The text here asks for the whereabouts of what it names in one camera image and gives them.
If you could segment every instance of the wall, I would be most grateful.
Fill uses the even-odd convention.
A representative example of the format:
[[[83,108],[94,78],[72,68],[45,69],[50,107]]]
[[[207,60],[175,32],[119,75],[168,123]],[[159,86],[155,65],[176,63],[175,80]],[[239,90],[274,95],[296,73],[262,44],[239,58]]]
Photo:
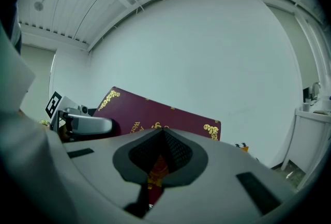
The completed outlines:
[[[246,142],[269,167],[282,161],[302,94],[291,43],[261,0],[150,5],[93,51],[91,77],[90,105],[117,86],[221,120],[222,141]]]
[[[51,72],[49,98],[56,91],[77,104],[87,104],[89,89],[89,53],[86,51],[58,48]]]
[[[48,103],[48,89],[51,66],[55,52],[22,46],[21,56],[26,65],[35,73],[31,87],[21,104],[21,110],[34,120],[47,119],[45,108]]]
[[[303,89],[319,81],[316,63],[311,47],[294,14],[270,7],[289,37],[301,72]]]

